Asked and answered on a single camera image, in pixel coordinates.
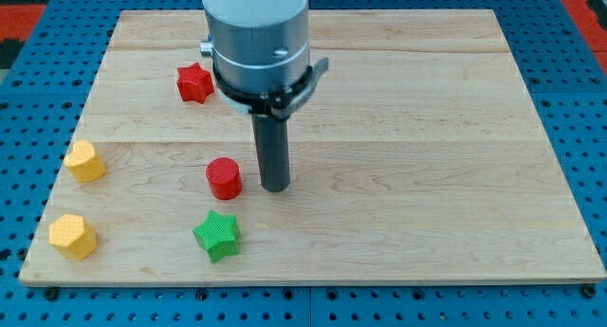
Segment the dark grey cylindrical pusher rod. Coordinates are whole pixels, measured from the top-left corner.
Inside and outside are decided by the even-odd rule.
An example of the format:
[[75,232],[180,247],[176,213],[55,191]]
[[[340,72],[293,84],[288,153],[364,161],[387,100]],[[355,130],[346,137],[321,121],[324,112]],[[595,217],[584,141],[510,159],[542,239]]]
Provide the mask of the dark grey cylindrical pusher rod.
[[262,115],[251,121],[262,187],[284,191],[290,183],[287,122]]

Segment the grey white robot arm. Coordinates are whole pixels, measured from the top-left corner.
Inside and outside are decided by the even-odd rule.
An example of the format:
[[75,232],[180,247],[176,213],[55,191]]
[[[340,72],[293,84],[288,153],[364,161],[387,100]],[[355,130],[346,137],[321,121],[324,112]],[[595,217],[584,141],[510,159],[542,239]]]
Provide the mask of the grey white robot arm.
[[222,100],[249,115],[261,184],[290,183],[287,120],[310,97],[308,0],[202,0],[212,72]]

